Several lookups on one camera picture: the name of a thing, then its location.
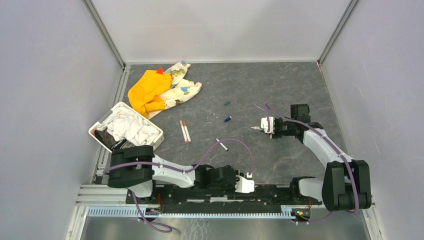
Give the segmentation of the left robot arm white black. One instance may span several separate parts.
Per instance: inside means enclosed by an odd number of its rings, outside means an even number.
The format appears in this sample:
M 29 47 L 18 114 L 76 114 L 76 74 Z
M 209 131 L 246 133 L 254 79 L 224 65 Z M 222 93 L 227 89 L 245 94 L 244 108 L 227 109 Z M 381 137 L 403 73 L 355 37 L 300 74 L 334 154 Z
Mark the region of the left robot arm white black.
M 183 189 L 229 191 L 237 189 L 240 179 L 230 165 L 180 165 L 154 154 L 154 148 L 150 145 L 114 150 L 110 166 L 103 173 L 108 176 L 108 187 L 128 189 L 145 204 L 156 200 L 156 182 Z

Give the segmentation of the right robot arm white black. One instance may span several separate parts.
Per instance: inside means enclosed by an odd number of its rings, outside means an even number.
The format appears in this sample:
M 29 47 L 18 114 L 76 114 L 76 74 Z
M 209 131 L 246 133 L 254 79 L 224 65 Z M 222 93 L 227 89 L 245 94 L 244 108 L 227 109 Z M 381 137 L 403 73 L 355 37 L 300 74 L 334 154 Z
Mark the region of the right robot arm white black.
M 323 180 L 295 177 L 289 199 L 302 204 L 309 197 L 324 204 L 330 212 L 368 209 L 372 205 L 370 167 L 365 160 L 356 160 L 327 135 L 322 125 L 313 122 L 308 104 L 292 104 L 290 117 L 267 116 L 264 131 L 272 138 L 295 137 L 310 149 L 325 168 Z

